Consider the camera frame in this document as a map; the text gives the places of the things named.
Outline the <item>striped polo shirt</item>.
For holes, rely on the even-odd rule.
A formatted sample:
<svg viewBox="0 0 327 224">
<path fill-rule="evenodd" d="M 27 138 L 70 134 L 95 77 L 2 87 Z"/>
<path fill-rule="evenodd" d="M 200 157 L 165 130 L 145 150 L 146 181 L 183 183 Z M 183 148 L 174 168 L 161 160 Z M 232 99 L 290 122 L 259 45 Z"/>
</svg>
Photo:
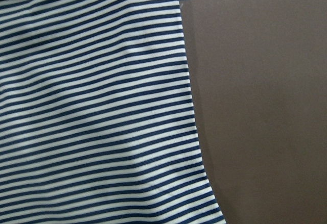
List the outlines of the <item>striped polo shirt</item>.
<svg viewBox="0 0 327 224">
<path fill-rule="evenodd" d="M 1 223 L 225 223 L 179 0 L 1 0 Z"/>
</svg>

